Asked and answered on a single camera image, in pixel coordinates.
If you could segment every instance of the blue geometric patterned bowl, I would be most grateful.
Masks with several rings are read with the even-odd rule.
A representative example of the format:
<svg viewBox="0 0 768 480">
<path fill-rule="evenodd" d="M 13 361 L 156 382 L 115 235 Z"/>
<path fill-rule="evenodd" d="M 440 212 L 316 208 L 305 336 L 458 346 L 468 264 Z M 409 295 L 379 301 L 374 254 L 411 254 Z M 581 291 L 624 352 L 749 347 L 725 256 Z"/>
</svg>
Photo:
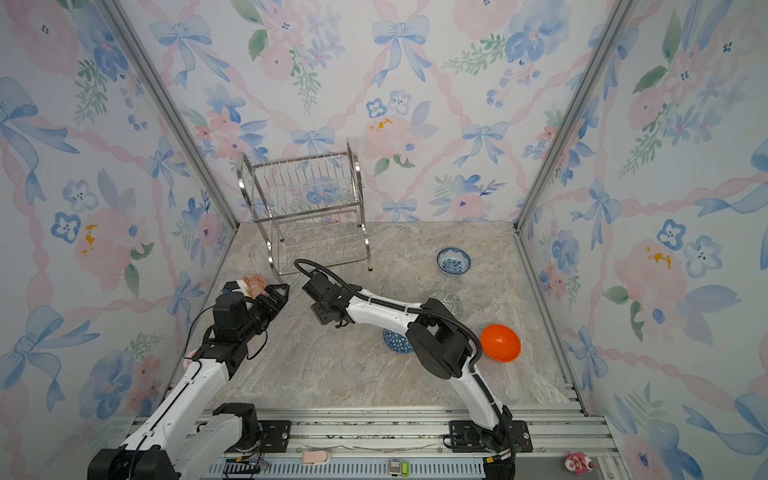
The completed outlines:
<svg viewBox="0 0 768 480">
<path fill-rule="evenodd" d="M 384 343 L 395 353 L 411 353 L 413 351 L 408 339 L 392 330 L 384 329 Z"/>
<path fill-rule="evenodd" d="M 437 264 L 446 275 L 459 276 L 469 270 L 472 262 L 464 250 L 448 247 L 437 254 Z"/>
</svg>

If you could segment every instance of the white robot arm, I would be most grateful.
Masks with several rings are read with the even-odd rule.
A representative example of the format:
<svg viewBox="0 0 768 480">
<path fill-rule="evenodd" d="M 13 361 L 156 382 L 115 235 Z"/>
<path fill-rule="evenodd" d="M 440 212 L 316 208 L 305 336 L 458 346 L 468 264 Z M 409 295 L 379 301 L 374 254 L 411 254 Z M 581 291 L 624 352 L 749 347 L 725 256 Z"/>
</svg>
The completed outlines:
<svg viewBox="0 0 768 480">
<path fill-rule="evenodd" d="M 491 393 L 475 367 L 482 355 L 480 340 L 442 303 L 435 299 L 425 303 L 386 299 L 349 285 L 311 260 L 299 259 L 294 265 L 310 278 L 303 290 L 315 300 L 312 310 L 320 323 L 338 322 L 336 328 L 368 323 L 404 335 L 424 368 L 448 380 L 467 405 L 482 447 L 498 452 L 498 459 L 514 458 L 512 415 Z M 302 265 L 315 269 L 307 271 Z"/>
</svg>

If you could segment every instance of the orange bowl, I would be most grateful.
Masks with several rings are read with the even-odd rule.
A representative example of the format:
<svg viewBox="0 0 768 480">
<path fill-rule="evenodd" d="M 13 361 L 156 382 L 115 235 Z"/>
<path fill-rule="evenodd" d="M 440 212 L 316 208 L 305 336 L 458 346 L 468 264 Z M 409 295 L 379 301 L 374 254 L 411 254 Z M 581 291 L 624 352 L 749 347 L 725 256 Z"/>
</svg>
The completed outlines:
<svg viewBox="0 0 768 480">
<path fill-rule="evenodd" d="M 520 355 L 520 337 L 507 326 L 494 323 L 480 336 L 482 349 L 497 362 L 511 362 Z"/>
</svg>

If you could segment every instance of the stainless steel dish rack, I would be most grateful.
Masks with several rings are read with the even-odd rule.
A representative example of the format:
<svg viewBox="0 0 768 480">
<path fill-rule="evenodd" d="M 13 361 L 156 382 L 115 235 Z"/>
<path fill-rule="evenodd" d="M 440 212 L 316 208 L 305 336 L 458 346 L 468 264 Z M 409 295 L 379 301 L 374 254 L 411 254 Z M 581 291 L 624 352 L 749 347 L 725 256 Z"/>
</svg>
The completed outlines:
<svg viewBox="0 0 768 480">
<path fill-rule="evenodd" d="M 360 167 L 349 142 L 344 152 L 256 165 L 240 154 L 236 170 L 277 276 L 296 273 L 297 258 L 327 266 L 367 260 L 372 270 Z"/>
</svg>

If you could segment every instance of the blue and white bowl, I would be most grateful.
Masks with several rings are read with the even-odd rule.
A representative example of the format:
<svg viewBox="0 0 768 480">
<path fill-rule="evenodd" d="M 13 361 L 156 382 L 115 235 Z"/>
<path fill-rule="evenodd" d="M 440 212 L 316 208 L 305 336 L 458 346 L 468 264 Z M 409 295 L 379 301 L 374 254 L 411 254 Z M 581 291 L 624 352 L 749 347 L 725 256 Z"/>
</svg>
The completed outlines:
<svg viewBox="0 0 768 480">
<path fill-rule="evenodd" d="M 467 273 L 472 262 L 464 250 L 448 247 L 437 254 L 437 264 L 446 275 L 459 276 Z"/>
</svg>

